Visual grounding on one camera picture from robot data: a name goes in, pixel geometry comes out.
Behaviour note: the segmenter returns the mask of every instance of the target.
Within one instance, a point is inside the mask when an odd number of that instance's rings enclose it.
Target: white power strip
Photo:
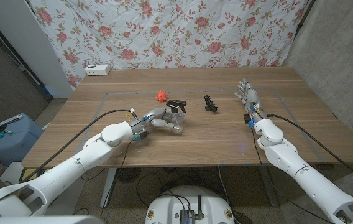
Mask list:
[[[85,72],[87,75],[107,75],[110,72],[110,65],[88,65]]]

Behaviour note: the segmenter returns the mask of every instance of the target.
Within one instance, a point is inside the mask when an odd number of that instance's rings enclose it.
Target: table leg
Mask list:
[[[106,177],[106,182],[104,184],[101,204],[99,205],[101,208],[106,208],[109,203],[110,191],[113,186],[114,178],[116,177],[117,168],[109,168],[108,176]]]
[[[269,170],[267,166],[257,166],[257,169],[259,171],[259,174],[262,179],[262,183],[264,184],[266,194],[268,195],[269,203],[273,206],[276,207],[278,205],[278,200],[276,197],[275,190],[273,189],[273,185],[271,183],[271,180],[268,179],[270,178]]]

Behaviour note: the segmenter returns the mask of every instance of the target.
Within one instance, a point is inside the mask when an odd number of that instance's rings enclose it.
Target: white curtain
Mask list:
[[[305,0],[30,0],[75,88],[89,64],[279,66]]]

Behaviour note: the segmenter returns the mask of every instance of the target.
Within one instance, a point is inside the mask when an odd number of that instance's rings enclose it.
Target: black cable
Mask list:
[[[141,177],[141,178],[138,180],[138,183],[137,183],[137,185],[136,185],[136,187],[135,187],[135,191],[137,192],[137,195],[138,195],[138,198],[139,198],[140,202],[142,202],[146,207],[149,208],[149,206],[148,206],[148,205],[142,200],[142,198],[140,197],[139,191],[138,191],[139,183],[140,183],[145,177],[147,177],[148,175],[155,175],[155,176],[157,176],[158,181],[160,182],[161,187],[163,187],[163,183],[162,183],[162,180],[160,179],[160,177],[158,176],[158,174],[155,174],[155,173],[148,173],[148,174],[144,175],[143,177]]]
[[[324,150],[326,150],[330,155],[332,155],[336,160],[338,160],[342,165],[346,166],[348,169],[350,169],[353,172],[353,167],[351,167],[349,164],[347,164],[346,162],[344,162],[342,159],[340,159],[338,156],[336,156],[334,153],[332,153],[326,146],[324,146],[323,144],[321,144],[315,137],[313,137],[309,132],[307,132],[305,129],[303,129],[301,126],[299,126],[298,124],[290,121],[287,118],[284,118],[282,116],[276,115],[276,114],[267,114],[268,117],[276,117],[276,118],[280,118],[284,121],[289,122],[290,124],[296,126],[297,128],[299,128],[301,131],[303,131],[306,135],[308,135],[312,140],[314,140],[319,146],[321,146]]]
[[[88,178],[88,179],[84,179],[82,176],[80,176],[80,177],[81,177],[82,180],[85,180],[85,181],[87,181],[87,180],[92,180],[92,179],[94,179],[95,177],[99,176],[105,169],[106,169],[106,168],[103,168],[98,174],[96,174],[95,176],[93,176],[93,177],[91,177],[91,178]]]
[[[136,124],[134,124],[134,125],[132,125],[132,126],[130,126],[130,127],[134,127],[134,126],[137,126],[138,124],[140,124],[141,122],[143,122],[142,120],[140,120],[138,123],[136,123]]]
[[[161,194],[161,195],[157,196],[156,198],[161,197],[161,196],[172,196],[172,197],[176,197],[176,198],[181,197],[181,198],[185,199],[185,200],[188,202],[188,208],[189,208],[189,210],[190,210],[190,202],[189,202],[189,200],[186,199],[184,196],[175,195],[175,194]]]
[[[52,161],[52,159],[54,159],[57,155],[59,155],[59,153],[61,153],[64,149],[66,149],[66,147],[68,147],[79,135],[81,135],[85,130],[87,130],[91,125],[93,125],[95,122],[97,122],[99,119],[103,118],[104,116],[110,114],[110,113],[114,113],[114,112],[118,112],[118,111],[126,111],[126,112],[130,112],[130,110],[127,109],[117,109],[117,110],[112,110],[112,111],[108,111],[104,114],[102,114],[101,116],[97,117],[95,120],[93,120],[92,122],[90,122],[90,124],[88,124],[87,126],[85,126],[79,133],[77,133],[74,137],[72,137],[72,139],[70,141],[68,141],[62,148],[60,148],[54,155],[52,155],[49,159],[47,159],[43,164],[41,164],[38,168],[36,168],[36,170],[34,170],[31,174],[29,174],[25,179],[22,180],[21,183],[28,181],[32,176],[34,176],[34,174],[36,174],[40,169],[44,168],[45,165],[47,165],[49,162]]]
[[[76,215],[77,212],[82,211],[82,210],[86,210],[87,211],[87,215],[89,215],[89,210],[87,208],[81,208],[81,209],[73,212],[73,215]]]
[[[307,210],[307,209],[305,209],[305,208],[303,208],[303,207],[297,205],[296,203],[292,202],[286,195],[284,195],[284,194],[273,184],[273,182],[270,180],[270,177],[268,176],[268,174],[267,174],[266,171],[265,171],[264,165],[262,164],[262,160],[261,160],[261,157],[259,156],[259,152],[258,152],[258,148],[257,148],[257,144],[256,144],[257,141],[256,141],[256,139],[255,139],[254,130],[253,130],[252,128],[251,128],[251,131],[252,131],[252,137],[253,137],[253,139],[254,139],[254,146],[255,146],[255,150],[257,151],[257,155],[258,155],[259,162],[261,163],[261,167],[262,167],[262,169],[264,170],[264,174],[265,174],[266,178],[269,180],[269,182],[270,182],[270,184],[273,186],[273,188],[274,188],[283,198],[285,198],[286,200],[288,200],[290,203],[292,203],[292,204],[295,205],[296,207],[302,209],[303,211],[308,212],[309,214],[311,214],[311,215],[313,215],[313,216],[316,216],[316,217],[320,218],[320,219],[323,220],[323,221],[326,221],[326,222],[328,222],[328,223],[333,223],[333,222],[330,222],[329,220],[326,220],[326,219],[324,219],[324,218],[321,218],[321,217],[318,216],[317,214],[315,214],[315,213],[313,213],[313,212],[311,212],[311,211],[309,211],[309,210]]]
[[[183,202],[181,201],[181,199],[179,199],[174,193],[172,193],[172,191],[170,190],[170,189],[168,189],[168,191],[172,194],[172,195],[174,195],[175,197],[176,197],[176,199],[178,199],[180,202],[181,202],[181,204],[182,204],[182,209],[185,209],[185,205],[183,204]]]
[[[133,141],[134,141],[134,140],[131,140],[131,142],[129,142],[128,145],[127,145],[127,149],[126,149],[126,152],[124,153],[124,158],[123,158],[122,163],[121,163],[121,166],[120,166],[120,168],[119,168],[119,172],[117,172],[116,178],[115,178],[114,180],[117,180],[117,179],[119,178],[120,170],[121,170],[121,168],[122,168],[122,165],[124,165],[124,161],[126,160],[126,156],[127,156],[127,151],[128,151],[129,145],[131,145],[131,143],[132,143]],[[109,194],[110,194],[110,191],[111,191],[112,189],[114,189],[115,187],[116,187],[116,184],[114,184],[114,186],[109,189],[108,194],[106,194],[105,203],[106,203],[106,199],[108,198],[108,196],[109,196]],[[105,205],[103,205],[103,207],[102,207],[102,209],[101,209],[101,214],[99,215],[100,219],[103,218],[103,217],[102,217],[102,213],[103,213],[104,208],[105,208]]]

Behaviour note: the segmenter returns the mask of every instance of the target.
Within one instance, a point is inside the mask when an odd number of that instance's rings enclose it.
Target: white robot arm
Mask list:
[[[43,215],[56,197],[76,179],[87,170],[107,161],[112,155],[113,149],[118,147],[122,140],[131,139],[134,135],[134,140],[145,138],[149,133],[146,130],[148,124],[153,124],[156,127],[169,127],[174,132],[180,133],[179,124],[183,121],[183,115],[178,113],[178,108],[186,106],[186,102],[170,100],[167,106],[174,106],[176,109],[172,107],[171,109],[157,108],[142,118],[138,118],[134,109],[131,109],[134,119],[130,123],[121,122],[106,126],[102,132],[89,139],[79,153],[38,178],[1,188],[0,217]],[[169,121],[175,121],[177,124],[172,124]]]
[[[333,223],[353,223],[353,197],[343,192],[299,155],[295,146],[284,138],[283,131],[262,111],[257,92],[243,79],[240,94],[235,93],[245,106],[246,123],[260,135],[257,142],[266,158],[275,167],[290,175],[320,207]]]

